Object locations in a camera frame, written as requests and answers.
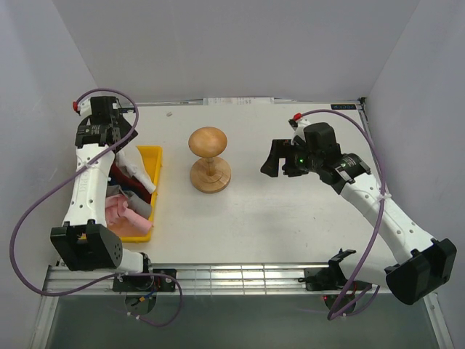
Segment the dark red bucket hat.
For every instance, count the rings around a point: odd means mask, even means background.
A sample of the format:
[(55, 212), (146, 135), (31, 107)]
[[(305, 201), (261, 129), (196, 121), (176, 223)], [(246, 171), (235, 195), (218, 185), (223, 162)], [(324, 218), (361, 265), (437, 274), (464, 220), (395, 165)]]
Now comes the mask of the dark red bucket hat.
[(123, 190), (131, 190), (145, 202), (151, 203), (152, 194), (147, 191), (145, 186), (135, 177), (126, 176), (115, 163), (112, 163), (110, 168), (110, 184), (120, 185)]

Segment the white bucket hat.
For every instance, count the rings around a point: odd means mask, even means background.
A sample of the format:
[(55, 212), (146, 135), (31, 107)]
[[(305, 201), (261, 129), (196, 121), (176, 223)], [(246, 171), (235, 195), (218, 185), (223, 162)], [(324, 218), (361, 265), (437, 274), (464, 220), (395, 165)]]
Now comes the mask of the white bucket hat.
[(153, 194), (155, 192), (156, 185), (150, 179), (142, 155), (136, 147), (125, 148), (117, 152), (116, 166), (128, 177), (138, 179), (149, 193)]

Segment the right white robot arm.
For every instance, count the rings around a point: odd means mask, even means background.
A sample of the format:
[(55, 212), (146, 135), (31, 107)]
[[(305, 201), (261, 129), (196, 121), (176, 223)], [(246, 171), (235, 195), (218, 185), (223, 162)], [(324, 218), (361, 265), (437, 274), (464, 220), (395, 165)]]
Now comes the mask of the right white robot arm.
[(274, 139), (261, 173), (288, 177), (315, 173), (353, 205), (389, 247), (392, 266), (366, 259), (357, 281), (386, 287), (402, 303), (412, 305), (447, 283), (457, 248), (447, 238), (439, 241), (419, 227), (387, 194), (370, 167), (354, 153), (342, 153), (333, 128), (320, 122), (290, 122), (294, 136)]

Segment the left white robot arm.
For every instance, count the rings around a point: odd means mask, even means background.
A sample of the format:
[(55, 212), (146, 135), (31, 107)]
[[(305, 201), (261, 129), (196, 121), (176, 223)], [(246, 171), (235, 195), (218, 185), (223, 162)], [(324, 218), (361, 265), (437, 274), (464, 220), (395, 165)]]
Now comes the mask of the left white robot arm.
[(63, 223), (52, 229), (50, 240), (71, 271), (129, 273), (136, 289), (149, 289), (154, 273), (145, 267), (144, 255), (124, 249), (105, 219), (110, 168), (117, 152), (137, 133), (124, 118), (117, 97), (90, 97), (77, 102), (75, 110), (84, 118), (75, 139), (76, 178)]

